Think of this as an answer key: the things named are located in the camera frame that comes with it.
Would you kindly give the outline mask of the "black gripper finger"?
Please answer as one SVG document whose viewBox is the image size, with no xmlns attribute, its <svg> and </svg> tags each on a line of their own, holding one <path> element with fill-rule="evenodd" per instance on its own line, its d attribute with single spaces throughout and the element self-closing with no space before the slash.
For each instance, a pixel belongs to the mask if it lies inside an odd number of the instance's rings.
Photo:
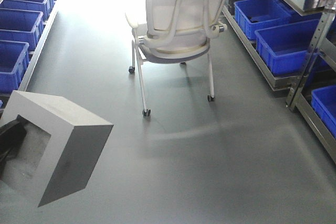
<svg viewBox="0 0 336 224">
<path fill-rule="evenodd" d="M 7 156 L 13 149 L 21 145 L 25 136 L 26 130 L 19 120 L 12 120 L 1 126 L 1 178 Z"/>
</svg>

